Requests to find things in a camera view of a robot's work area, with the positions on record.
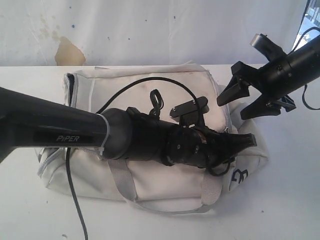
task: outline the white tabletop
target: white tabletop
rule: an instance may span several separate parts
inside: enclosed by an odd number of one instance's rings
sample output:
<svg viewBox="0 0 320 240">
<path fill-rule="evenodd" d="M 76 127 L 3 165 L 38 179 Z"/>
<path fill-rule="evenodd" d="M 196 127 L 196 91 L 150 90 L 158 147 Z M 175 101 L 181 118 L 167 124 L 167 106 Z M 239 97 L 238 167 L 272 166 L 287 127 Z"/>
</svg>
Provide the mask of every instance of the white tabletop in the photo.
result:
<svg viewBox="0 0 320 240">
<path fill-rule="evenodd" d="M 226 85 L 230 65 L 206 65 Z M 92 66 L 0 67 L 0 87 L 62 103 L 66 72 Z M 320 81 L 308 99 L 320 107 Z M 246 101 L 257 97 L 256 91 Z M 158 215 L 124 202 L 79 198 L 90 240 L 319 239 L 320 111 L 307 110 L 302 90 L 290 96 L 297 109 L 257 118 L 270 161 L 205 214 Z M 17 149 L 0 164 L 0 239 L 84 239 L 70 196 L 46 189 L 31 148 Z"/>
</svg>

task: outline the white table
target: white table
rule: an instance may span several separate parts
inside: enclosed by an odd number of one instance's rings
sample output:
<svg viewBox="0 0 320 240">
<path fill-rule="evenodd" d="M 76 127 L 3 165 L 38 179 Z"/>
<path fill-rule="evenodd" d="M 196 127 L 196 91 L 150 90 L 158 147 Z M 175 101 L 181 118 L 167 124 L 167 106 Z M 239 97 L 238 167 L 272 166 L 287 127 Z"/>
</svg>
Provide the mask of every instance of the white table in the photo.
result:
<svg viewBox="0 0 320 240">
<path fill-rule="evenodd" d="M 230 65 L 207 65 L 226 85 Z M 0 86 L 62 103 L 63 74 L 92 66 L 0 67 Z M 308 98 L 320 106 L 320 81 Z M 270 240 L 319 239 L 320 111 L 307 110 L 302 90 L 292 93 L 297 109 L 256 120 L 270 161 L 206 214 L 165 216 L 124 202 L 80 198 L 90 240 Z M 0 239 L 81 240 L 80 221 L 70 196 L 44 188 L 31 148 L 17 149 L 0 164 Z"/>
</svg>

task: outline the white wall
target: white wall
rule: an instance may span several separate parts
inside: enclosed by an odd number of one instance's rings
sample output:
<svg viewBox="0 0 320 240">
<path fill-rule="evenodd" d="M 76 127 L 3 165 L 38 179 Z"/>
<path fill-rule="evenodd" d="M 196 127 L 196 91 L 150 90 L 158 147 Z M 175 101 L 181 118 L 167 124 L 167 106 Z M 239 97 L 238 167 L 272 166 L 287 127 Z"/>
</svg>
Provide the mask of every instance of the white wall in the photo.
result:
<svg viewBox="0 0 320 240">
<path fill-rule="evenodd" d="M 85 65 L 164 65 L 189 60 L 199 64 L 264 63 L 265 58 L 250 46 L 253 36 L 267 34 L 288 52 L 306 2 L 2 1 L 0 65 L 56 65 L 60 37 L 79 48 Z M 68 47 L 62 49 L 64 58 L 78 58 Z"/>
</svg>

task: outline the white canvas bag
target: white canvas bag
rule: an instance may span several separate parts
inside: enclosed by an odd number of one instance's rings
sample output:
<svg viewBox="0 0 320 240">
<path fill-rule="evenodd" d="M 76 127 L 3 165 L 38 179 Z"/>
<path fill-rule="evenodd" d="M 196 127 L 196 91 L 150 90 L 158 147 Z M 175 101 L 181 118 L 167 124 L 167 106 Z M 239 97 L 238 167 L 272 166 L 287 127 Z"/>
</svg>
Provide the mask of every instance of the white canvas bag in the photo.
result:
<svg viewBox="0 0 320 240">
<path fill-rule="evenodd" d="M 218 132 L 253 133 L 256 147 L 242 151 L 221 177 L 210 175 L 205 169 L 176 164 L 165 166 L 155 161 L 103 160 L 90 149 L 73 149 L 70 158 L 71 175 L 78 196 L 127 201 L 150 211 L 170 214 L 207 212 L 222 192 L 232 191 L 267 160 L 267 147 L 253 120 L 243 121 L 243 104 L 233 104 L 231 116 L 228 106 L 219 107 L 216 98 L 220 88 L 209 71 L 202 66 L 183 65 L 139 67 L 128 69 L 80 70 L 73 73 L 74 83 L 65 75 L 63 86 L 65 104 L 72 108 L 95 113 L 117 91 L 146 77 L 165 77 L 186 85 L 196 97 L 208 99 L 209 112 L 204 114 L 206 125 Z M 164 101 L 160 119 L 169 117 L 171 108 L 190 101 L 190 95 L 179 86 L 163 81 L 138 84 L 121 94 L 109 106 L 126 110 L 135 107 L 142 113 L 153 108 L 150 91 L 158 89 Z M 45 148 L 39 155 L 38 175 L 46 188 L 70 195 L 64 148 Z M 226 166 L 219 166 L 221 171 Z"/>
</svg>

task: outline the bag handle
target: bag handle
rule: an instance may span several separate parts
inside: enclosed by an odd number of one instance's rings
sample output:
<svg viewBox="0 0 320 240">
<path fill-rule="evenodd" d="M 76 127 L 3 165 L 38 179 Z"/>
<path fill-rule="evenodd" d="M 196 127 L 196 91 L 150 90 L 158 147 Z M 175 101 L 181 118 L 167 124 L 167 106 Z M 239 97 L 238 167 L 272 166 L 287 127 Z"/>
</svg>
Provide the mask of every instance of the bag handle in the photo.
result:
<svg viewBox="0 0 320 240">
<path fill-rule="evenodd" d="M 151 207 L 147 207 L 143 202 L 137 201 L 138 195 L 136 192 L 136 186 L 130 170 L 128 169 L 127 162 L 125 160 L 108 160 L 107 161 L 119 193 L 123 196 L 125 201 L 140 209 L 148 210 L 154 213 L 161 214 L 191 214 L 191 213 L 206 213 L 210 210 L 211 206 L 220 197 L 223 179 L 222 177 L 215 177 L 204 172 L 201 191 L 201 206 L 194 209 L 187 209 L 181 211 L 163 211 Z"/>
</svg>

